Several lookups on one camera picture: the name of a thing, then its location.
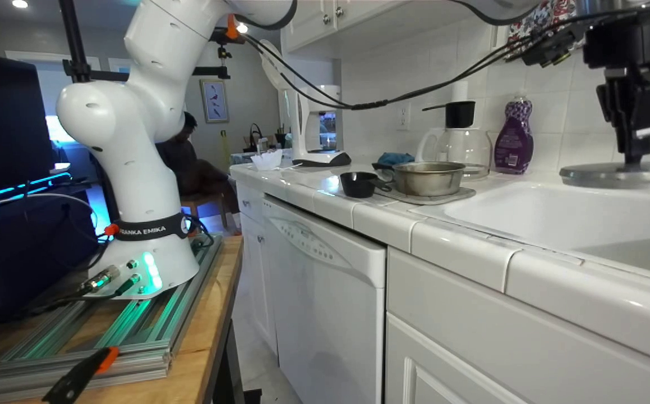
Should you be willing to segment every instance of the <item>black measuring cup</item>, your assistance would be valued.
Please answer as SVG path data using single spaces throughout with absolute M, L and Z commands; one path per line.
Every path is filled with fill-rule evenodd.
M 345 195 L 351 198 L 369 198 L 374 194 L 374 187 L 385 192 L 392 191 L 386 182 L 377 177 L 373 172 L 355 171 L 340 174 L 340 184 Z

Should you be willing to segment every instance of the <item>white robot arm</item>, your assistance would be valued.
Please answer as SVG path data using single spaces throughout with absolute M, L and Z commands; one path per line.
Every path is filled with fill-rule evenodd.
M 538 0 L 459 2 L 489 23 L 503 24 Z M 235 13 L 240 21 L 277 30 L 296 8 L 296 0 L 143 0 L 125 36 L 134 62 L 129 80 L 81 82 L 63 90 L 58 118 L 105 169 L 121 218 L 120 233 L 89 275 L 115 267 L 141 277 L 120 299 L 150 299 L 199 270 L 186 238 L 176 178 L 154 143 L 183 127 L 186 85 L 215 24 Z M 137 269 L 130 268 L 134 261 Z M 119 283 L 99 294 L 110 294 Z

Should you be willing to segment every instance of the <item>floor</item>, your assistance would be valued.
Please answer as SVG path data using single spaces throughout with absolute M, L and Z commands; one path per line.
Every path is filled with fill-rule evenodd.
M 96 214 L 94 225 L 96 233 L 99 235 L 109 224 L 103 192 L 99 186 L 94 186 L 87 192 L 89 204 Z M 201 208 L 199 211 L 204 213 L 208 210 Z M 228 229 L 223 228 L 219 215 L 202 217 L 201 220 L 212 233 L 230 236 L 235 229 L 234 223 L 228 223 Z M 261 404 L 302 404 L 282 371 L 279 370 L 278 358 L 260 338 L 260 333 L 255 328 L 249 291 L 250 286 L 247 284 L 246 278 L 241 278 L 232 315 L 243 388 L 246 391 L 262 389 Z

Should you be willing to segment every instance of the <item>electrical outlet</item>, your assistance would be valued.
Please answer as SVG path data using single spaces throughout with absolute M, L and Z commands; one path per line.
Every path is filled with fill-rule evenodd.
M 409 110 L 412 103 L 397 107 L 397 130 L 409 130 Z

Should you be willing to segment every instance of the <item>computer screen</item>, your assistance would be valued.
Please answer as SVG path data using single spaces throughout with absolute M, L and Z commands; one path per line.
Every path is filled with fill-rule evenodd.
M 0 190 L 48 177 L 51 168 L 35 66 L 0 57 Z

